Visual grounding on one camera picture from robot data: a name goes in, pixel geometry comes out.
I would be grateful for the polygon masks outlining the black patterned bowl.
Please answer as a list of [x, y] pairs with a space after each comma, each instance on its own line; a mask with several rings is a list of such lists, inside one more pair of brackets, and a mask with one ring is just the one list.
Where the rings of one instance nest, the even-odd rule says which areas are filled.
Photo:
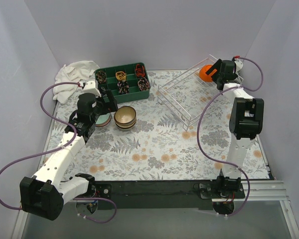
[[114, 114], [115, 122], [130, 124], [137, 118], [136, 110], [130, 106], [120, 107]]

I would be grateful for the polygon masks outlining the orange bowl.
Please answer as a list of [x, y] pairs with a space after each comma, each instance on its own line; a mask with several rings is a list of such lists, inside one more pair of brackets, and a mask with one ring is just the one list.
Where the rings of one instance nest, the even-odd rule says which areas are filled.
[[207, 64], [204, 65], [200, 71], [199, 71], [199, 78], [204, 82], [213, 82], [212, 76], [216, 73], [216, 70], [214, 69], [209, 75], [206, 74], [206, 72], [212, 67], [212, 65]]

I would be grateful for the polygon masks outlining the beige bowl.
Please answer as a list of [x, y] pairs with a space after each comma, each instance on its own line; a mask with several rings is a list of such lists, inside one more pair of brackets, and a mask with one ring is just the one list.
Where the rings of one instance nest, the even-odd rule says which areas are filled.
[[115, 122], [116, 126], [122, 129], [127, 129], [127, 128], [131, 128], [136, 124], [136, 121], [130, 123], [130, 124], [121, 124], [119, 122]]

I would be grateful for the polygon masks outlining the olive brown bowl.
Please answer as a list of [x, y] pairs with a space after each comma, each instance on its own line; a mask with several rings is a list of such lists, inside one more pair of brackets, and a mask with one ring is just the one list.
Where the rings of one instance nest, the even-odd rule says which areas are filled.
[[135, 127], [135, 125], [133, 125], [131, 127], [127, 127], [127, 128], [122, 128], [117, 125], [117, 129], [119, 129], [121, 131], [129, 131], [129, 130], [132, 130], [134, 127]]

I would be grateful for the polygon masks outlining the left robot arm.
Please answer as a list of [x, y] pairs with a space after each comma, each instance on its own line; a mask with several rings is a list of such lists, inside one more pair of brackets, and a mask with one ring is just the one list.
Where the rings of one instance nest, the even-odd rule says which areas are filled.
[[19, 188], [23, 211], [53, 221], [69, 201], [76, 197], [91, 199], [96, 195], [93, 176], [78, 173], [66, 182], [62, 182], [62, 178], [76, 154], [95, 131], [98, 118], [118, 110], [111, 90], [102, 89], [101, 92], [100, 97], [93, 93], [79, 96], [77, 110], [66, 122], [67, 126], [56, 150], [32, 177], [21, 180]]

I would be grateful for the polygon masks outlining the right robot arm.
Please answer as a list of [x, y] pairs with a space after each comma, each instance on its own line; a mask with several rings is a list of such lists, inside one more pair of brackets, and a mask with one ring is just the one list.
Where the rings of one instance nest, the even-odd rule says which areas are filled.
[[216, 84], [216, 88], [232, 103], [229, 119], [231, 143], [222, 166], [220, 175], [216, 178], [213, 189], [221, 198], [232, 196], [241, 188], [241, 167], [247, 154], [247, 148], [263, 128], [264, 100], [254, 98], [239, 84], [237, 72], [243, 64], [238, 58], [232, 60], [218, 59], [208, 70]]

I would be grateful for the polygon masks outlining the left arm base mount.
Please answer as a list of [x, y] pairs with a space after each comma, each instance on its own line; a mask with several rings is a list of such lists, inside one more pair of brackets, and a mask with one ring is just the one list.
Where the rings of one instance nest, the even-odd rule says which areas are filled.
[[86, 200], [86, 198], [110, 199], [110, 185], [93, 185], [90, 189], [87, 193], [78, 196], [78, 198], [85, 198], [85, 200], [79, 200], [75, 204], [78, 213], [89, 216], [95, 214], [97, 210], [111, 210], [114, 208], [112, 203], [107, 201]]

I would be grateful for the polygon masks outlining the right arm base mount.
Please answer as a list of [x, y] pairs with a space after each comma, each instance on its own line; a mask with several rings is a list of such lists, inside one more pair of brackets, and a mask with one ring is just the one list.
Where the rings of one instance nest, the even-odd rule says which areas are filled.
[[229, 217], [239, 212], [235, 211], [235, 199], [244, 199], [243, 205], [249, 197], [249, 190], [245, 193], [241, 177], [230, 178], [220, 174], [216, 179], [205, 180], [194, 184], [194, 191], [201, 199], [219, 199], [212, 202], [212, 208], [218, 215]]

